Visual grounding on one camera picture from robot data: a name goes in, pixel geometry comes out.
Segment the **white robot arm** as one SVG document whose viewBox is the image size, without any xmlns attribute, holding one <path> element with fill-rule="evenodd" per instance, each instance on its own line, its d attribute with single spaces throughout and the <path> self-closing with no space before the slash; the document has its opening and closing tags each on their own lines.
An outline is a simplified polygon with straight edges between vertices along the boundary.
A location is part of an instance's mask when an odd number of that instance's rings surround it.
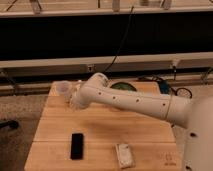
<svg viewBox="0 0 213 171">
<path fill-rule="evenodd" d="M 118 90 L 107 84 L 104 74 L 93 74 L 74 93 L 72 102 L 79 108 L 87 108 L 92 102 L 107 104 L 185 128 L 182 171 L 213 171 L 213 96 L 189 99 Z"/>
</svg>

